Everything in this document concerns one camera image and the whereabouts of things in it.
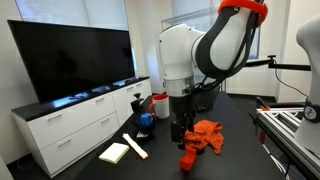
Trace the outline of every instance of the television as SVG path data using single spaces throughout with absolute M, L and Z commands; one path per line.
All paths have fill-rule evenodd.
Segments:
M 135 76 L 128 31 L 8 20 L 40 103 Z

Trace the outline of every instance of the table surface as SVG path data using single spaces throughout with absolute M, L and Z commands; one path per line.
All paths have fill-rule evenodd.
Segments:
M 145 107 L 150 99 L 143 103 Z M 141 144 L 149 155 L 147 160 L 143 161 L 132 148 L 116 165 L 99 160 L 98 156 L 113 142 L 128 144 L 122 138 L 123 133 L 128 133 L 134 139 L 137 129 L 131 121 L 136 117 L 133 114 L 112 138 L 99 147 L 101 150 L 76 179 L 285 179 L 254 132 L 248 130 L 248 123 L 245 122 L 248 119 L 239 116 L 225 92 L 219 92 L 212 110 L 199 113 L 195 118 L 195 123 L 203 119 L 222 123 L 221 133 L 225 139 L 221 154 L 215 155 L 212 147 L 206 147 L 204 153 L 197 156 L 189 173 L 179 168 L 179 159 L 185 151 L 178 149 L 177 144 L 171 141 L 170 121 L 175 117 L 173 113 L 169 118 L 157 122 L 153 140 Z

